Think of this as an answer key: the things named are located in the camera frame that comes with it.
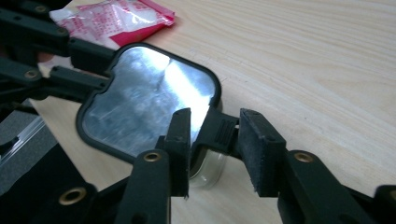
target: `plastic packet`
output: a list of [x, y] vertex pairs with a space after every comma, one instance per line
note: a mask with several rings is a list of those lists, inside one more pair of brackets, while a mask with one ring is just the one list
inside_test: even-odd
[[112, 49], [141, 41], [175, 20], [173, 11], [150, 0], [107, 0], [50, 15], [71, 36]]

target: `wooden table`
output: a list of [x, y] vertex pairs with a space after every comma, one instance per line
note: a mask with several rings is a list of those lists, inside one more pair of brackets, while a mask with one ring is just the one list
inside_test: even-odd
[[[288, 149], [315, 153], [365, 194], [396, 184], [394, 1], [156, 2], [177, 13], [176, 24], [147, 42], [215, 72], [225, 113], [260, 111]], [[35, 108], [88, 182], [102, 189], [130, 173], [79, 139], [79, 104], [49, 98]], [[234, 159], [212, 189], [172, 199], [172, 221], [281, 222], [276, 200], [260, 199]]]

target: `mirror surface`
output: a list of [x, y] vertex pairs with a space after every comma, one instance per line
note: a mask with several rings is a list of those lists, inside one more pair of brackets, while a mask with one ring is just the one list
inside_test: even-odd
[[210, 71], [147, 47], [125, 50], [112, 73], [107, 91], [85, 108], [81, 127], [99, 146], [134, 158], [154, 149], [173, 113], [182, 108], [191, 109], [193, 142], [218, 91]]

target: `table surface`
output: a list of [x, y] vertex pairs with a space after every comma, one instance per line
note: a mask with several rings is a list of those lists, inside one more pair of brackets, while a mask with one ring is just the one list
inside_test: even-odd
[[[260, 111], [288, 149], [315, 153], [350, 188], [373, 196], [396, 184], [395, 1], [156, 2], [176, 12], [176, 24], [147, 42], [217, 74], [225, 113]], [[103, 189], [130, 174], [80, 140], [79, 104], [34, 105], [88, 182]], [[281, 223], [276, 199], [260, 199], [232, 158], [216, 186], [172, 199], [172, 221]]]

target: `wood grain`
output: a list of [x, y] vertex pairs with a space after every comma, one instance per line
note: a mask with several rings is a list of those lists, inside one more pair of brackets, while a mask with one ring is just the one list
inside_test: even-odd
[[[317, 154], [353, 189], [372, 196], [396, 183], [395, 1], [156, 2], [177, 20], [147, 42], [215, 72], [224, 112], [260, 111], [288, 149]], [[129, 174], [79, 140], [78, 105], [50, 98], [35, 107], [92, 183]], [[173, 199], [172, 213], [174, 223], [281, 222], [276, 200], [259, 199], [233, 159], [213, 189]]]

